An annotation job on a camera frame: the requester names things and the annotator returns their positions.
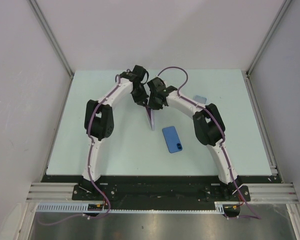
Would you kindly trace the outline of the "phone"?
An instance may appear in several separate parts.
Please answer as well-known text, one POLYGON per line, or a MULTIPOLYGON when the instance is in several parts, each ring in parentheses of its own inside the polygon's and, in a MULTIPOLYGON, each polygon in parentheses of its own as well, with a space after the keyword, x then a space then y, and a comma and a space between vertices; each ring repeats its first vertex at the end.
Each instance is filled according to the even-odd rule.
POLYGON ((164 127, 162 129, 163 137, 170 154, 183 150, 178 132, 174 126, 164 127))
POLYGON ((150 129, 152 131, 154 131, 155 130, 155 115, 154 115, 154 110, 151 109, 149 106, 146 106, 145 109, 146 109, 146 115, 147 115, 147 118, 148 118, 148 121, 149 121, 150 129))

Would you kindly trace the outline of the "light blue phone case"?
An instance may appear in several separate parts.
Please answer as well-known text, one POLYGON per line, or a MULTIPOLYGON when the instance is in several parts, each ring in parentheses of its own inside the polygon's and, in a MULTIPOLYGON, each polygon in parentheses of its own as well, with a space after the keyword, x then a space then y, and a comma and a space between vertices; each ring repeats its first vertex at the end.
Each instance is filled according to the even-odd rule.
POLYGON ((206 104, 207 103, 207 98, 201 95, 195 95, 193 97, 193 100, 195 102, 201 103, 201 104, 206 104))

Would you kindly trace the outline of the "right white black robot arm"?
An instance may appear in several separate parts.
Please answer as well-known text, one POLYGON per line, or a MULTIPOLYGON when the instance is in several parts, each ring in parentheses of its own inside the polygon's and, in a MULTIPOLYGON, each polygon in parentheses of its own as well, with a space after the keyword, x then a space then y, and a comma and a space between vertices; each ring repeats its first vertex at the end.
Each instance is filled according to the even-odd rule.
POLYGON ((155 77, 147 83, 150 96, 148 106, 153 110, 161 110, 164 106, 179 110, 193 121, 197 140, 206 146, 215 162, 219 180, 225 184, 220 188, 221 196, 232 201, 239 194, 241 179, 228 156, 226 150, 225 125, 217 106, 213 103, 205 105, 181 94, 172 85, 155 77))

